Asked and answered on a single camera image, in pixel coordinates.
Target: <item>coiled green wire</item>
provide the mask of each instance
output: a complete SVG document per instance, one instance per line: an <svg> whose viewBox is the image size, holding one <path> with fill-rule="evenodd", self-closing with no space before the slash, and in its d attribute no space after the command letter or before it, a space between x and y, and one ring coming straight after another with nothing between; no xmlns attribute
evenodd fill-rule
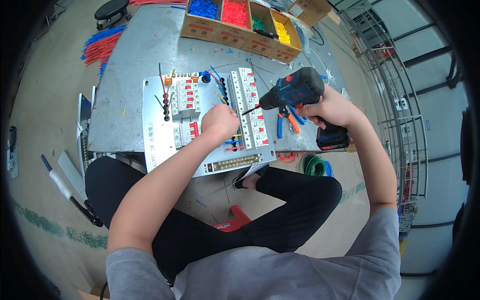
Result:
<svg viewBox="0 0 480 300"><path fill-rule="evenodd" d="M315 154L303 157L303 173L311 176L323 176L325 174L325 162Z"/></svg>

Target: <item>metal workbench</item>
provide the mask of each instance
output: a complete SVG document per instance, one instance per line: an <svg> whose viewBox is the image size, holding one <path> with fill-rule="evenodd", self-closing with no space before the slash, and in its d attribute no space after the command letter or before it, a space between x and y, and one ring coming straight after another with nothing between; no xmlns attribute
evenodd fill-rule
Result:
<svg viewBox="0 0 480 300"><path fill-rule="evenodd" d="M176 72L200 72L210 69L230 72L239 67L251 67L246 61L252 59L260 95L276 83L298 70L299 63L315 66L322 75L327 75L322 62L330 69L336 90L346 88L343 75L319 26L324 45L311 43L314 51L300 54L293 69L272 59L251 52L213 42L180 37L185 10L162 7L155 4L142 5L120 36L103 73L96 95L88 135L89 151L94 152L143 152L142 130L142 82L145 77L158 74L161 63L165 74L175 68ZM214 53L215 48L224 52ZM227 53L230 48L234 53ZM264 111L270 124L270 134L278 152L319 151L315 143L317 127L310 121L299 124L300 134L290 132L284 122L283 138L276 138L277 109Z"/></svg>

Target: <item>person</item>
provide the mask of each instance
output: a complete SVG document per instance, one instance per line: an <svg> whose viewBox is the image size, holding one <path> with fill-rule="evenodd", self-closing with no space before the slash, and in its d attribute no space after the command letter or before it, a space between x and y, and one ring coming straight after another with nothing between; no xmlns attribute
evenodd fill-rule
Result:
<svg viewBox="0 0 480 300"><path fill-rule="evenodd" d="M236 133L226 105L202 118L202 134L147 175L103 157L85 176L86 192L109 229L112 299L392 299L400 286L396 174L366 116L325 86L319 103L296 109L316 125L345 126L355 140L370 218L342 257L294 251L324 223L342 189L331 177L273 167L235 183L285 203L233 232L173 208L201 162Z"/></svg>

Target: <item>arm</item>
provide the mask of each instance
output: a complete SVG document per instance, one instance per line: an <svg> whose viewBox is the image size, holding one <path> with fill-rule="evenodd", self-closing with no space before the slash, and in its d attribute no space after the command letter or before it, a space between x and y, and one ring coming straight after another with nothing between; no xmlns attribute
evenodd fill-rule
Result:
<svg viewBox="0 0 480 300"><path fill-rule="evenodd" d="M325 128L327 122L348 129L355 141L360 159L365 186L370 202L370 215L382 207L396 210L396 174L392 162L367 117L341 94L328 85L317 104L307 104L297 108L299 116L306 116L315 124Z"/></svg>
<svg viewBox="0 0 480 300"><path fill-rule="evenodd" d="M224 104L202 118L202 134L140 179L125 195L113 215L108 253L137 248L152 254L152 241L193 174L223 141L237 132L239 120Z"/></svg>

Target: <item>black stool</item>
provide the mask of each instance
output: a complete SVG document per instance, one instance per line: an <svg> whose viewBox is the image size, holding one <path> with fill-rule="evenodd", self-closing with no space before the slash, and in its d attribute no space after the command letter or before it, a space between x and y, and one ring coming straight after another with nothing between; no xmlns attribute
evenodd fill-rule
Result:
<svg viewBox="0 0 480 300"><path fill-rule="evenodd" d="M95 19L97 20L96 28L98 30L103 29L103 24L99 24L98 21L108 20L108 27L112 28L112 24L120 20L123 16L128 21L132 18L131 14L127 12L128 0L111 0L104 5L100 6L99 9L95 12ZM120 18L110 22L112 17L120 14Z"/></svg>

